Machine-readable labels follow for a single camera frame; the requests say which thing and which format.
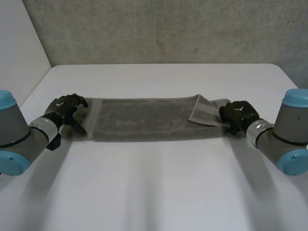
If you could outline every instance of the gray towel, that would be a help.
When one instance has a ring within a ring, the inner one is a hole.
[[[64,126],[63,138],[108,142],[178,141],[217,138],[227,132],[220,117],[217,118],[216,105],[224,104],[223,101],[209,102],[201,95],[176,99],[87,98],[86,101],[89,108],[80,106],[75,118],[88,132],[87,136],[80,137],[71,127]]]

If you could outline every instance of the robotic hand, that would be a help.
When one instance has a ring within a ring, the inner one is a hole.
[[[243,131],[247,138],[276,167],[289,176],[308,170],[308,89],[286,92],[275,125],[259,117],[247,101],[235,101],[220,107],[223,122],[230,133]]]
[[[87,102],[76,94],[54,99],[43,116],[27,125],[16,100],[9,91],[0,90],[0,173],[17,176],[26,171],[45,148],[61,145],[60,127],[70,125],[81,136],[87,135],[74,119],[74,112]]]

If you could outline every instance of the concrete wall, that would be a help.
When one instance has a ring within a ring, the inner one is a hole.
[[[308,87],[307,0],[24,0],[51,64],[271,63]]]
[[[22,0],[0,0],[0,89],[21,106],[50,68]]]

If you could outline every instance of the white table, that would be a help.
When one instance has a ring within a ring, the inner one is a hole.
[[[271,64],[62,65],[22,106],[30,122],[54,99],[247,100],[275,122],[295,88]],[[308,174],[288,177],[245,139],[63,141],[23,175],[0,176],[1,231],[306,231]]]

